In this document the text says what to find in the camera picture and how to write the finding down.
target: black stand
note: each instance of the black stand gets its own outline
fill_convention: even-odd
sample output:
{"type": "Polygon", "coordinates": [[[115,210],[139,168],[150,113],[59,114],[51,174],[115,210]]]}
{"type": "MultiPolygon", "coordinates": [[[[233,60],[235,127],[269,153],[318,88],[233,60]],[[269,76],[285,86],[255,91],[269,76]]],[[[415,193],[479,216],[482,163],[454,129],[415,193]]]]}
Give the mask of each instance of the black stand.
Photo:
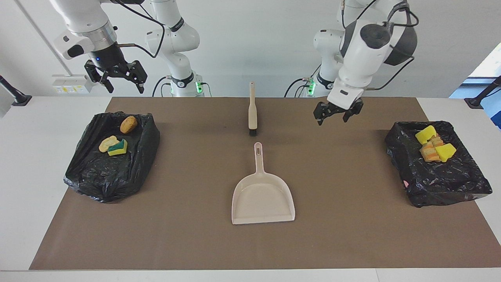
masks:
{"type": "Polygon", "coordinates": [[[12,95],[12,97],[14,97],[14,103],[12,103],[12,106],[26,106],[26,104],[28,104],[31,100],[31,95],[24,95],[21,91],[15,89],[10,83],[8,83],[1,75],[0,83],[12,95]]]}
{"type": "Polygon", "coordinates": [[[482,100],[487,97],[496,87],[501,84],[501,75],[496,78],[489,86],[487,86],[477,97],[475,98],[465,98],[466,104],[472,109],[483,109],[480,105],[482,100]]]}

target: green and yellow sponge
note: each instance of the green and yellow sponge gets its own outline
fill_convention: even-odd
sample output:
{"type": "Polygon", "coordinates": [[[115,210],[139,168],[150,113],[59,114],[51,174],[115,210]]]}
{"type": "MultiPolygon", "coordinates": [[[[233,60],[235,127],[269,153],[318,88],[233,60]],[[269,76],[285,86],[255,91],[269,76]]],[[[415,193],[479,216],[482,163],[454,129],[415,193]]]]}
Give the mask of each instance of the green and yellow sponge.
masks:
{"type": "Polygon", "coordinates": [[[116,156],[127,153],[127,140],[122,139],[118,144],[108,148],[108,155],[116,156]]]}

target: white electrical outlet box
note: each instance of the white electrical outlet box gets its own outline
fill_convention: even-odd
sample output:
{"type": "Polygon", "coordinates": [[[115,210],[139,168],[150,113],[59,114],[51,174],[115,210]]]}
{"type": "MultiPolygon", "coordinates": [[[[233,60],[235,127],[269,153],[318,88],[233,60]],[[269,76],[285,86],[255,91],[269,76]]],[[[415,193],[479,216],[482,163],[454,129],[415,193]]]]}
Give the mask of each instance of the white electrical outlet box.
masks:
{"type": "Polygon", "coordinates": [[[83,75],[74,75],[70,77],[58,77],[52,84],[52,87],[58,94],[89,94],[94,84],[83,75]]]}

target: food item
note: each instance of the food item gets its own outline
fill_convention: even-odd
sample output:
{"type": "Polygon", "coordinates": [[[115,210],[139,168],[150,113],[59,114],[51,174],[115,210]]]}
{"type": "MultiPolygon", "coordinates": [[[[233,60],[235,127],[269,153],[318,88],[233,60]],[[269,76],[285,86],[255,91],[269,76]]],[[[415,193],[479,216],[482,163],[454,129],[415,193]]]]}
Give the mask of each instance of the food item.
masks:
{"type": "Polygon", "coordinates": [[[117,137],[112,135],[112,136],[104,139],[101,142],[101,144],[99,145],[99,151],[101,153],[105,153],[106,151],[108,151],[108,148],[110,146],[113,146],[113,145],[118,144],[118,143],[119,143],[119,141],[117,140],[117,137]]]}
{"type": "Polygon", "coordinates": [[[425,162],[440,162],[440,157],[431,142],[426,143],[419,151],[421,152],[425,162]]]}
{"type": "Polygon", "coordinates": [[[120,132],[122,132],[123,134],[128,134],[129,132],[134,130],[136,126],[137,126],[136,118],[133,116],[128,116],[127,118],[124,119],[124,121],[120,125],[120,132]]]}
{"type": "Polygon", "coordinates": [[[127,152],[127,140],[122,139],[118,144],[115,144],[108,148],[108,155],[116,156],[125,154],[127,152]]]}
{"type": "Polygon", "coordinates": [[[426,144],[432,137],[438,136],[435,128],[430,125],[416,134],[416,138],[421,145],[426,144]]]}
{"type": "Polygon", "coordinates": [[[452,158],[456,152],[456,148],[452,144],[445,144],[443,146],[438,146],[435,148],[440,160],[445,163],[448,159],[452,158]]]}
{"type": "Polygon", "coordinates": [[[440,136],[433,136],[431,139],[430,139],[430,142],[433,144],[434,147],[438,147],[438,146],[443,146],[444,145],[444,142],[442,140],[442,138],[440,138],[440,136]]]}

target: dustpan handle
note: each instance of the dustpan handle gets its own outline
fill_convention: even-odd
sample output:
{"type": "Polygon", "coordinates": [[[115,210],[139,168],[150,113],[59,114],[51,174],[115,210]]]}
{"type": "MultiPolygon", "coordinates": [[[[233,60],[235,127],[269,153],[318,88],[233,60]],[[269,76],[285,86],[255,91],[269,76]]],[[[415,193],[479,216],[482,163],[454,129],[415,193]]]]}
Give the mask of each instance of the dustpan handle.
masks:
{"type": "Polygon", "coordinates": [[[263,144],[259,142],[254,144],[254,155],[256,156],[256,173],[264,173],[265,166],[263,164],[263,144]]]}

